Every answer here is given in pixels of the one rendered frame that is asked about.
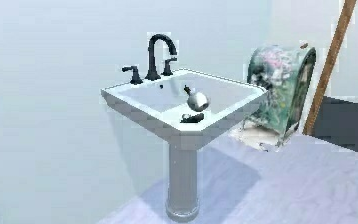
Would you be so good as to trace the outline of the black curved faucet spout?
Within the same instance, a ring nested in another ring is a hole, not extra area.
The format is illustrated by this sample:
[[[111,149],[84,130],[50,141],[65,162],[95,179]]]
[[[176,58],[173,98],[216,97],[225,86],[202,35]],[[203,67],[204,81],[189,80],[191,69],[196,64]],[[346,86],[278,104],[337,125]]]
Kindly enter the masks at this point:
[[[176,46],[173,40],[169,36],[165,34],[154,34],[150,38],[148,44],[148,72],[146,75],[146,79],[150,81],[155,81],[160,79],[160,75],[157,73],[156,61],[155,61],[155,43],[158,40],[163,41],[167,45],[168,51],[171,56],[177,55]]]

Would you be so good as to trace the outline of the floral green toilet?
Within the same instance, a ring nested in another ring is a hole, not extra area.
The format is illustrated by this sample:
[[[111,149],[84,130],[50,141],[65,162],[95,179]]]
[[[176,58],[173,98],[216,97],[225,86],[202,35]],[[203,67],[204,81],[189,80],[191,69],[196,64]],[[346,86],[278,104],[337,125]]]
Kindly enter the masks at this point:
[[[317,52],[298,47],[264,45],[252,54],[247,82],[265,88],[266,99],[230,136],[259,151],[281,147],[300,125]]]

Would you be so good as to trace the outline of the black sink drain plug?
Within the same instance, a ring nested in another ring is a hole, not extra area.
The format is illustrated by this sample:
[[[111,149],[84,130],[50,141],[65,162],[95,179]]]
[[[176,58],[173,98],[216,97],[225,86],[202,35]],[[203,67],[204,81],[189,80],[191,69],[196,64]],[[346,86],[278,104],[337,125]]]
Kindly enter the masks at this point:
[[[196,115],[183,114],[181,123],[198,123],[204,119],[204,114],[199,113]]]

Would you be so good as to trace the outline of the brown wooden door frame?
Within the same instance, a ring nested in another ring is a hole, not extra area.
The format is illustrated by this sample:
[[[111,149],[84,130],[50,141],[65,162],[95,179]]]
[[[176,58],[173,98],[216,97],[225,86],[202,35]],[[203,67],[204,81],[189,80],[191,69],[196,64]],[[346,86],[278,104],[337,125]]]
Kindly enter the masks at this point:
[[[312,104],[309,109],[309,113],[304,125],[303,134],[312,135],[314,131],[314,125],[319,114],[320,106],[322,104],[324,94],[330,81],[330,77],[335,66],[337,57],[340,53],[342,43],[344,41],[346,31],[350,24],[354,8],[357,0],[343,0],[343,6],[341,13],[335,28],[334,35],[331,40],[331,44],[327,53],[327,57],[322,69],[319,82],[313,97]]]

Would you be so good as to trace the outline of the white pedestal sink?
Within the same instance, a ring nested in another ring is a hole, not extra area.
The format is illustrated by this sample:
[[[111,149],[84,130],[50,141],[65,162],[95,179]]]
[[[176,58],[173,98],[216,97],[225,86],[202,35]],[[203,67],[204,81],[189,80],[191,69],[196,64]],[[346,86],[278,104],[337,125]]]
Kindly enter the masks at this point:
[[[202,92],[210,104],[202,112],[187,105],[184,87]],[[197,151],[259,109],[268,91],[260,86],[186,68],[156,81],[116,84],[101,90],[107,105],[169,144],[166,213],[173,221],[192,221],[200,202]],[[204,114],[198,123],[181,123],[183,114]]]

